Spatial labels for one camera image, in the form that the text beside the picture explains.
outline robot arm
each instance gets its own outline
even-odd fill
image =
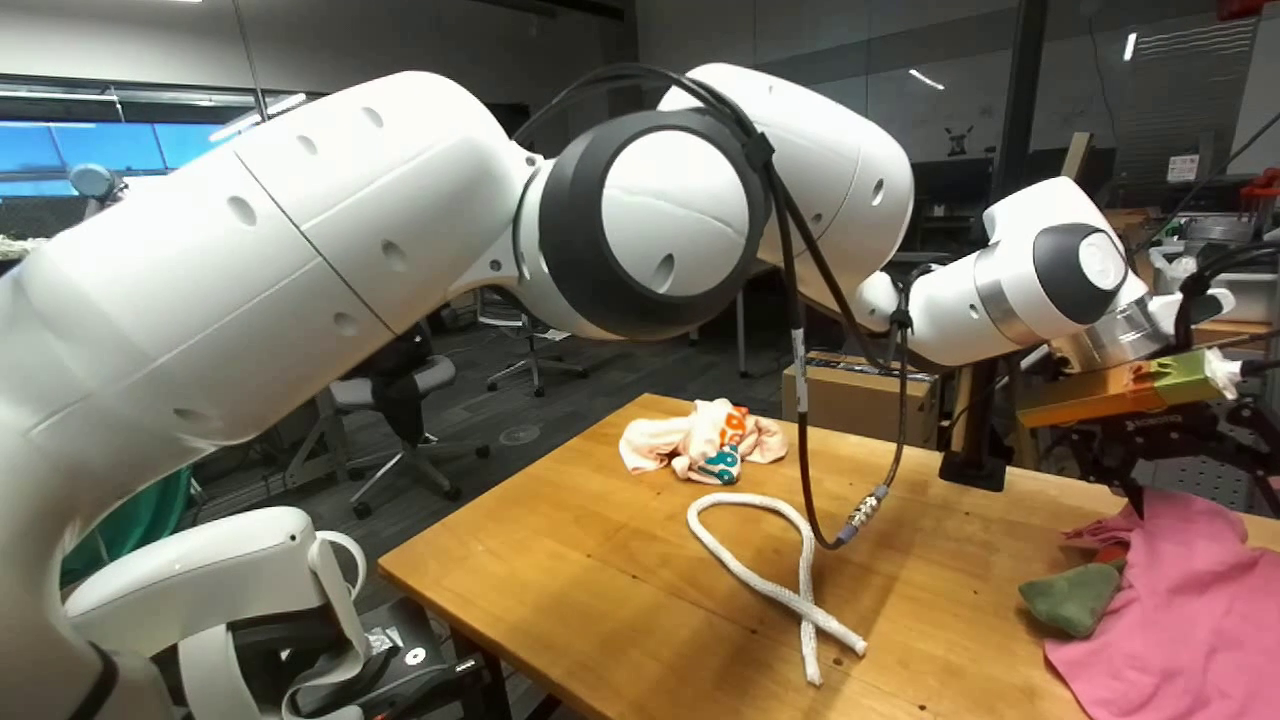
[[[760,70],[691,77],[771,141],[836,292],[876,295],[855,287],[916,194],[901,145]],[[1072,186],[1002,209],[991,248],[912,287],[912,347],[937,364],[1076,332],[1124,278]],[[281,114],[47,239],[0,278],[0,702],[166,716],[145,654],[122,653],[122,678],[92,693],[104,659],[58,586],[67,538],[139,483],[263,430],[448,295],[507,283],[582,337],[678,337],[722,313],[754,260],[780,264],[760,167],[691,95],[546,159],[425,70]],[[833,305],[811,254],[797,275]]]

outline desk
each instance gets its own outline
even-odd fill
[[[636,415],[685,415],[640,395],[507,483],[413,537],[382,568],[478,643],[517,659],[587,716],[1082,716],[1022,618],[1022,583],[1076,564],[1066,529],[1121,507],[1103,489],[1008,471],[1008,491],[937,481],[908,452],[895,497],[855,547],[817,558],[817,596],[864,633],[864,659],[822,640],[807,687],[797,614],[742,586],[687,537],[703,491],[670,471],[629,474],[615,434]],[[885,474],[880,439],[817,430],[811,471],[833,529]],[[797,461],[749,466],[744,491],[802,507]],[[784,521],[718,507],[708,529],[756,573],[797,583]],[[1249,521],[1280,547],[1280,523]]]

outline metal pole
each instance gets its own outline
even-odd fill
[[[1031,121],[1036,121],[1044,25],[1047,25],[1047,0],[1022,0],[1011,60],[1008,60],[1006,130],[1002,130],[1002,152],[991,167],[991,201],[1026,182]],[[941,466],[943,481],[991,489],[991,491],[1006,489],[1006,452],[997,454],[1002,434],[991,430],[997,384],[1002,384],[1002,361],[962,371],[962,395],[954,403],[956,409],[954,415],[965,410],[965,421],[956,421],[954,427],[954,447],[943,452],[943,466]]]
[[[256,56],[251,56],[251,40],[248,40],[248,28],[243,28],[239,0],[232,0],[232,15],[237,15],[239,50],[243,50],[243,64],[248,64],[251,106],[256,106],[260,121],[268,121],[268,100],[263,100],[263,83],[260,83],[260,70],[256,70]]]

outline white plastic object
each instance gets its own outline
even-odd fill
[[[1100,292],[1124,287],[1121,239],[1082,182],[1056,176],[1006,194],[985,211],[989,248],[962,254],[912,287],[912,353],[962,368],[1027,343],[1082,332],[1036,275],[1036,237],[1054,222],[1098,227],[1082,253],[1082,275]],[[1002,292],[1008,317],[991,317],[985,292]]]
[[[734,503],[734,507],[764,507],[764,510],[775,510],[784,514],[797,530],[802,530],[802,591],[787,591],[771,579],[764,579],[760,573],[754,573],[749,564],[742,564],[702,521],[703,507],[722,507],[722,503]],[[870,654],[870,640],[854,629],[846,629],[833,613],[823,613],[817,599],[811,599],[811,552],[817,552],[817,537],[807,529],[807,521],[775,498],[775,497],[754,497],[754,491],[712,491],[712,497],[702,497],[687,503],[685,510],[685,523],[687,530],[742,579],[749,583],[754,591],[784,602],[787,613],[802,614],[802,664],[804,664],[804,678],[807,682],[823,682],[823,670],[822,670],[822,659],[817,659],[817,629],[830,633],[836,643],[854,646],[855,654]]]
[[[365,547],[348,530],[318,530],[318,538],[348,552],[348,558],[358,564],[358,579],[353,579],[353,599],[358,599],[369,579]]]
[[[734,165],[691,130],[633,141],[606,176],[600,217],[612,254],[657,295],[725,283],[754,227]]]
[[[854,318],[864,324],[870,332],[889,332],[889,318],[895,313],[901,295],[893,287],[889,272],[874,272],[854,295]]]
[[[155,654],[214,625],[318,609],[314,543],[318,529],[299,507],[196,523],[89,577],[67,596],[67,614],[101,646]]]
[[[458,375],[448,355],[434,355],[425,368],[413,371],[413,388],[427,391]],[[346,375],[328,384],[335,409],[372,409],[372,375]]]
[[[841,292],[855,292],[889,264],[908,230],[916,179],[908,152],[880,124],[754,66],[702,64],[687,77],[742,104],[771,141],[771,165],[823,248]],[[671,89],[661,106],[697,106],[697,100]],[[784,260],[775,217],[764,227],[760,260]],[[836,309],[811,260],[802,260],[797,272],[807,298]]]
[[[507,237],[520,155],[452,80],[390,77],[129,192],[0,278],[0,708],[67,716],[101,669],[64,618],[59,547],[427,317]],[[166,716],[155,670],[122,664],[104,716]]]
[[[1231,361],[1221,347],[1206,347],[1206,375],[1223,399],[1235,399],[1246,380],[1246,361]]]

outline white rope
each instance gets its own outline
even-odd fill
[[[335,543],[335,547],[346,547],[346,552],[353,557],[353,564],[358,564],[353,599],[358,599],[362,586],[365,586],[365,577],[369,577],[365,547],[362,547],[353,537],[346,537],[346,530],[318,530],[318,538],[320,538],[320,543]]]
[[[703,507],[718,507],[718,503],[734,503],[734,507],[764,507],[764,510],[775,510],[784,521],[797,523],[802,530],[802,596],[756,577],[749,564],[742,564],[702,521]],[[841,640],[846,646],[854,646],[855,654],[870,654],[870,640],[854,629],[846,629],[833,613],[817,609],[811,602],[811,529],[807,521],[775,498],[775,497],[754,497],[754,491],[712,491],[712,497],[702,497],[687,503],[685,510],[687,521],[687,530],[742,579],[749,583],[754,591],[793,609],[802,614],[802,659],[804,659],[804,678],[807,682],[823,682],[823,670],[822,670],[822,659],[817,659],[817,629],[830,633],[833,640]]]

